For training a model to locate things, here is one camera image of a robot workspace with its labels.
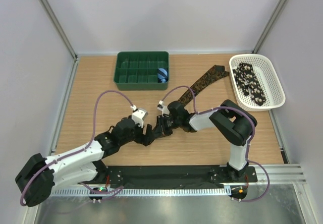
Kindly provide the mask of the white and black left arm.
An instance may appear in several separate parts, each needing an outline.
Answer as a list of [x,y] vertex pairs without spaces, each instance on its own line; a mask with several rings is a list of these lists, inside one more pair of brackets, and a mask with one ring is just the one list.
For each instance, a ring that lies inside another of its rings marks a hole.
[[107,172],[102,159],[117,153],[127,143],[148,146],[153,141],[152,125],[144,128],[128,117],[70,151],[47,157],[37,153],[28,159],[15,177],[21,191],[20,204],[36,206],[46,200],[53,190],[66,185],[89,181],[103,183]]

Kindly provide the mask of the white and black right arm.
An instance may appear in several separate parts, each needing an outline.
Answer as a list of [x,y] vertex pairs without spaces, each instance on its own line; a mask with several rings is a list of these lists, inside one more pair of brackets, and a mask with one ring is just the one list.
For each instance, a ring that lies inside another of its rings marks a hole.
[[234,182],[245,177],[249,165],[248,144],[258,124],[254,116],[228,99],[220,106],[201,113],[189,113],[179,101],[173,101],[168,106],[159,104],[158,109],[161,115],[156,117],[156,126],[151,130],[154,140],[172,135],[177,128],[187,133],[217,128],[230,143],[226,175]]

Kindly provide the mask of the black tie with gold keys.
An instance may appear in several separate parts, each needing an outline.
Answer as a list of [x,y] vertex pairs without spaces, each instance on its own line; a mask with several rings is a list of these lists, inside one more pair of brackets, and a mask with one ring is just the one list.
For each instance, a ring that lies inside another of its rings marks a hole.
[[[192,89],[194,96],[197,96],[201,93],[206,87],[213,84],[214,82],[228,77],[229,72],[225,70],[225,66],[221,65],[213,65],[206,73],[204,73],[193,85],[190,86]],[[193,100],[193,96],[191,91],[188,89],[179,99],[178,101],[186,106]]]

